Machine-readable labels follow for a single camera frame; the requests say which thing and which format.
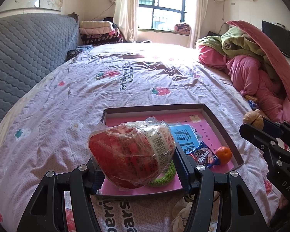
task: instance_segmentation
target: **bed sheet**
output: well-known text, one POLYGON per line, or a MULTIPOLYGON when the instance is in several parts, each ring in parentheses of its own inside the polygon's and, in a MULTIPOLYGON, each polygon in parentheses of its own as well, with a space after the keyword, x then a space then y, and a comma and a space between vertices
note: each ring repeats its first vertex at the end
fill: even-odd
MULTIPOLYGON (((206 104, 224 125, 245 162, 238 172, 269 222, 280 193, 266 179, 262 152, 239 135, 250 108, 230 86, 227 77, 197 62, 196 50, 177 45, 110 44, 81 53, 36 85, 0 124, 2 225, 16 231, 45 172, 69 172, 88 161, 86 141, 104 108, 186 103, 206 104), (154 88, 168 93, 153 94, 154 88)), ((128 203, 93 198, 93 205, 105 231, 111 228, 105 206, 115 214, 117 231, 127 229, 123 210, 132 214, 137 231, 172 231, 172 207, 181 197, 178 193, 128 203)))

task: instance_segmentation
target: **window sill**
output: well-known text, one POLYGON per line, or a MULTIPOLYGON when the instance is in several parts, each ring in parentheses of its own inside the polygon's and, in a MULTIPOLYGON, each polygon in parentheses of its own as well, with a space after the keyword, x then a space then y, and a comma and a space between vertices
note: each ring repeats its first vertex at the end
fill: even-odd
POLYGON ((141 28, 139 28, 138 31, 140 31, 140 32, 161 32, 161 33, 171 33, 171 34, 189 36, 189 34, 182 34, 179 32, 163 31, 163 30, 156 30, 156 29, 141 29, 141 28))

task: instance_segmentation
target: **white folded quilt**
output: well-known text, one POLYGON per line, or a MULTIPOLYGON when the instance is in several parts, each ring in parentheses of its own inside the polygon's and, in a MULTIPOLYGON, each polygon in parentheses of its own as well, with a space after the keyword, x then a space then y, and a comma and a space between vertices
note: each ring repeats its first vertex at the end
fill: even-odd
POLYGON ((112 23, 109 21, 81 21, 79 23, 79 27, 83 29, 95 29, 110 26, 112 26, 112 23))
POLYGON ((82 35, 103 35, 114 31, 112 26, 110 27, 100 27, 95 29, 84 29, 79 28, 79 33, 82 35))

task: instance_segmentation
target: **barcode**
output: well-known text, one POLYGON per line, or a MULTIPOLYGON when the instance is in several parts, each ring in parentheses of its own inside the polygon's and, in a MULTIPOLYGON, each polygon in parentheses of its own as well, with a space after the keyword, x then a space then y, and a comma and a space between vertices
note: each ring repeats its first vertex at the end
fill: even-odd
POLYGON ((160 161, 160 165, 163 165, 164 163, 168 162, 168 157, 165 154, 167 153, 167 151, 165 150, 165 143, 163 142, 162 138, 161 137, 154 138, 153 143, 156 147, 156 152, 160 161))

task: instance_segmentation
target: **red package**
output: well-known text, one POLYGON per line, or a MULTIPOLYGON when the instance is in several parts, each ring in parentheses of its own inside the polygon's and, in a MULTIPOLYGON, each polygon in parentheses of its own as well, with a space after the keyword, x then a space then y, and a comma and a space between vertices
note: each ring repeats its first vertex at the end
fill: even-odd
POLYGON ((105 126, 89 136, 88 146, 111 182, 133 189, 162 173, 172 160, 175 141, 165 122, 138 121, 105 126))

